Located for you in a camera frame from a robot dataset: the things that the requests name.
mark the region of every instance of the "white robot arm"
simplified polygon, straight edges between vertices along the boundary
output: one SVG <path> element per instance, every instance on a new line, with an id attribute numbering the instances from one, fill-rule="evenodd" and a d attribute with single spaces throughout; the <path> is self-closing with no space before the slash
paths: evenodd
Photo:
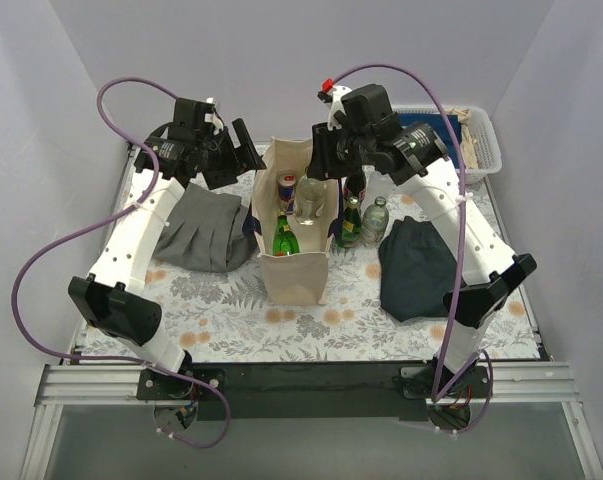
<path id="1" fill-rule="evenodd" d="M 205 102 L 178 98 L 173 121 L 145 142 L 159 158 L 161 178 L 147 200 L 137 205 L 136 199 L 153 175 L 151 159 L 141 151 L 125 204 L 137 208 L 117 223 L 87 278 L 74 277 L 68 287 L 90 325 L 116 338 L 139 358 L 172 372 L 187 371 L 191 359 L 161 325 L 161 306 L 141 296 L 145 274 L 170 212 L 191 178 L 201 173 L 213 189 L 236 183 L 237 175 L 247 170 L 265 168 L 243 120 L 235 120 L 233 126 L 238 147 L 212 98 Z M 166 129 L 167 138 L 163 138 Z"/>
<path id="2" fill-rule="evenodd" d="M 314 125 L 308 176 L 342 178 L 374 165 L 421 207 L 452 254 L 457 256 L 459 203 L 466 201 L 460 291 L 452 336 L 444 359 L 446 378 L 478 351 L 494 312 L 536 269 L 528 254 L 517 255 L 492 230 L 471 198 L 459 198 L 459 178 L 445 144 L 425 123 L 401 126 L 380 85 L 351 90 L 326 82 L 319 98 L 330 107 L 326 123 Z M 443 301 L 450 308 L 451 295 Z"/>

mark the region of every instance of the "table surface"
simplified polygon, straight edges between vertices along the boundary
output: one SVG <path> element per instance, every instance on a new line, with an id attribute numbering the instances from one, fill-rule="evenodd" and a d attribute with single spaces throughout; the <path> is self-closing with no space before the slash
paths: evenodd
<path id="1" fill-rule="evenodd" d="M 119 192 L 127 197 L 131 172 Z M 254 174 L 219 189 L 249 204 Z M 492 228 L 501 234 L 485 182 L 469 187 Z M 390 225 L 409 215 L 426 216 L 394 188 L 389 195 Z M 190 272 L 153 260 L 144 297 L 161 304 L 168 335 L 196 362 L 379 361 L 430 359 L 439 348 L 445 319 L 403 324 L 379 307 L 381 268 L 376 248 L 343 250 L 333 245 L 327 305 L 288 307 L 268 302 L 256 252 L 229 273 Z M 96 329 L 84 332 L 81 350 L 90 355 L 132 355 Z M 493 358 L 539 358 L 529 314 L 514 292 L 492 321 L 482 347 Z"/>

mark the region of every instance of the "white wall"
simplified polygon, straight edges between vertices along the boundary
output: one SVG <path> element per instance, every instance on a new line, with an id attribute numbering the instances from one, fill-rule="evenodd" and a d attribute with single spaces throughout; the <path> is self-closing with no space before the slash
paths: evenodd
<path id="1" fill-rule="evenodd" d="M 552 0 L 50 0 L 95 85 L 141 75 L 179 95 L 214 95 L 253 139 L 307 138 L 326 111 L 316 92 L 329 76 L 364 62 L 414 69 L 446 102 L 492 113 Z M 394 104 L 424 94 L 395 72 L 349 82 L 383 83 Z M 172 111 L 133 87 L 107 102 L 144 135 Z M 145 114 L 139 115 L 139 106 Z"/>
<path id="2" fill-rule="evenodd" d="M 494 117 L 494 179 L 541 334 L 570 362 L 603 462 L 603 1 L 558 1 Z"/>
<path id="3" fill-rule="evenodd" d="M 17 478 L 45 362 L 10 312 L 12 281 L 43 245 L 106 215 L 124 144 L 102 126 L 95 88 L 47 0 L 0 0 L 0 479 Z M 79 315 L 66 289 L 94 261 L 99 234 L 74 242 L 26 277 L 24 319 L 66 349 Z"/>

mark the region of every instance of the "dark navy cloth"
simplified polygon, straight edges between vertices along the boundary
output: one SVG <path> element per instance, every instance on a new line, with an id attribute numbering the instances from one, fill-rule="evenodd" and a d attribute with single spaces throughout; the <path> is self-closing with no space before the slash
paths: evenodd
<path id="1" fill-rule="evenodd" d="M 400 322 L 445 317 L 457 262 L 431 222 L 395 220 L 379 245 L 381 308 Z"/>

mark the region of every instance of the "zip tie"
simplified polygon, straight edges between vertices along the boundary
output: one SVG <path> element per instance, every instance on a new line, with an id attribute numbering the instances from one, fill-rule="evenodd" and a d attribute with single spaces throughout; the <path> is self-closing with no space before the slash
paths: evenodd
<path id="1" fill-rule="evenodd" d="M 165 225 L 166 227 L 168 225 L 170 225 L 170 223 L 168 222 L 168 220 L 166 218 L 163 218 L 161 215 L 159 215 L 157 212 L 155 212 L 154 210 L 152 210 L 151 208 L 146 207 L 143 203 L 139 203 L 136 200 L 133 202 L 130 202 L 129 205 L 132 205 L 134 208 L 138 208 L 141 210 L 147 210 L 148 212 L 150 212 L 152 215 L 154 215 L 155 217 L 157 217 L 159 220 L 161 220 L 161 223 L 163 223 L 163 225 Z"/>
<path id="2" fill-rule="evenodd" d="M 457 198 L 456 198 L 457 205 L 459 205 L 459 204 L 461 204 L 463 202 L 467 202 L 472 197 L 474 197 L 474 194 L 472 192 L 466 192 L 465 195 L 457 195 Z"/>

